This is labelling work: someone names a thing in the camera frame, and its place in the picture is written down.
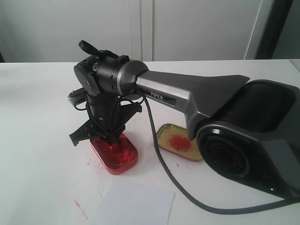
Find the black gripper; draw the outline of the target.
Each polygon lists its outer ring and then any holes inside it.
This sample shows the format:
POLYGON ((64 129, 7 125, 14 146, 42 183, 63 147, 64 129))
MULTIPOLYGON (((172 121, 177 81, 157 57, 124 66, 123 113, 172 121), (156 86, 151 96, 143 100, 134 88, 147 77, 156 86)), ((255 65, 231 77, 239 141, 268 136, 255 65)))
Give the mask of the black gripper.
POLYGON ((97 137, 104 141, 111 139, 120 143, 125 124, 136 113, 142 111, 141 104, 108 92, 92 96, 86 91, 86 101, 74 108, 86 111, 89 119, 69 135, 73 145, 97 137))

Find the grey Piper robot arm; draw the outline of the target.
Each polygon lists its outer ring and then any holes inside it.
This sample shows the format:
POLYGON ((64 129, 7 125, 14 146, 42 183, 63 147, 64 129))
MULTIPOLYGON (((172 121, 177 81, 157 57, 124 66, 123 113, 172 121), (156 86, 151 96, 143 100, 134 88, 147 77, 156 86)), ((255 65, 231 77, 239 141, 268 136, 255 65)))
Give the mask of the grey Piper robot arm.
POLYGON ((300 89, 243 75, 193 76, 151 71, 127 56, 93 53, 74 66, 82 87, 68 96, 89 120, 73 144, 117 140, 150 98, 184 114, 187 135, 219 175, 283 198, 300 199, 300 89))

